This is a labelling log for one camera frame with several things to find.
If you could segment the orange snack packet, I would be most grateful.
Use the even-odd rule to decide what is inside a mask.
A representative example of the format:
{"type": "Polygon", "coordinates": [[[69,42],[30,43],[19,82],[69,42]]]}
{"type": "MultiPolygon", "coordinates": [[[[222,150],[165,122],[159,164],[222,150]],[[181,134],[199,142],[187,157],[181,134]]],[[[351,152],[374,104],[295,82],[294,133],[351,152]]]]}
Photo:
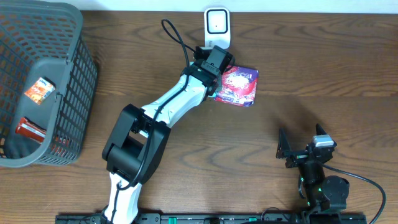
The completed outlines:
{"type": "Polygon", "coordinates": [[[53,84],[40,77],[24,94],[34,103],[41,105],[55,89],[53,84]]]}

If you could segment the red purple snack bag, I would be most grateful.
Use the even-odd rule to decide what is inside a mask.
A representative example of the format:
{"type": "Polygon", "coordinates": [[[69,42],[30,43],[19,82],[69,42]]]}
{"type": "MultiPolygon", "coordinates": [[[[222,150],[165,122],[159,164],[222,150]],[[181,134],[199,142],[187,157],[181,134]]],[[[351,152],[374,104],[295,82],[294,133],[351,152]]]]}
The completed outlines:
{"type": "Polygon", "coordinates": [[[219,86],[213,95],[214,100],[241,107],[253,105],[259,71],[240,66],[228,68],[218,79],[219,86]]]}

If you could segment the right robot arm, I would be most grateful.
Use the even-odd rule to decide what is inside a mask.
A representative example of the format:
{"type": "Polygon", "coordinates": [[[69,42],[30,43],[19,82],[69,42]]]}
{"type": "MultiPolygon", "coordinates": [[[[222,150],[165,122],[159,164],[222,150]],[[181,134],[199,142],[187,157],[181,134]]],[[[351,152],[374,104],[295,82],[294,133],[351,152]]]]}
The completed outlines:
{"type": "Polygon", "coordinates": [[[339,176],[326,176],[323,166],[333,158],[336,142],[323,128],[315,126],[316,135],[304,150],[292,150],[283,129],[279,130],[276,158],[285,159],[286,168],[298,168],[298,191],[308,208],[297,215],[300,223],[341,223],[346,209],[349,182],[339,176]]]}

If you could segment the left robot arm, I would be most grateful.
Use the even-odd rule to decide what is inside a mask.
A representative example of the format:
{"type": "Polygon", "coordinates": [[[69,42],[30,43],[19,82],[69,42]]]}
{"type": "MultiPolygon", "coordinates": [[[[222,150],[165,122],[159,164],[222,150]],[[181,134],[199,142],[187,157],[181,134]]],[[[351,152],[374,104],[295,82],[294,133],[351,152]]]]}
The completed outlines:
{"type": "Polygon", "coordinates": [[[102,223],[134,221],[141,188],[158,168],[172,126],[215,92],[218,78],[234,60],[219,46],[200,52],[159,99],[141,108],[129,104],[121,111],[102,152],[111,179],[102,223]]]}

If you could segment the orange red snack bar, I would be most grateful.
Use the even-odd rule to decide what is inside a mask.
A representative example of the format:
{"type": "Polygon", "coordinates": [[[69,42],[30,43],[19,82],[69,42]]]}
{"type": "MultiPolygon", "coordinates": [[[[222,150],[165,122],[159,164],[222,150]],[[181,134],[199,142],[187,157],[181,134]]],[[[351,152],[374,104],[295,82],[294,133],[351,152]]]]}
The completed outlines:
{"type": "Polygon", "coordinates": [[[46,136],[45,129],[42,129],[26,117],[19,120],[15,133],[32,139],[40,144],[43,143],[46,136]]]}

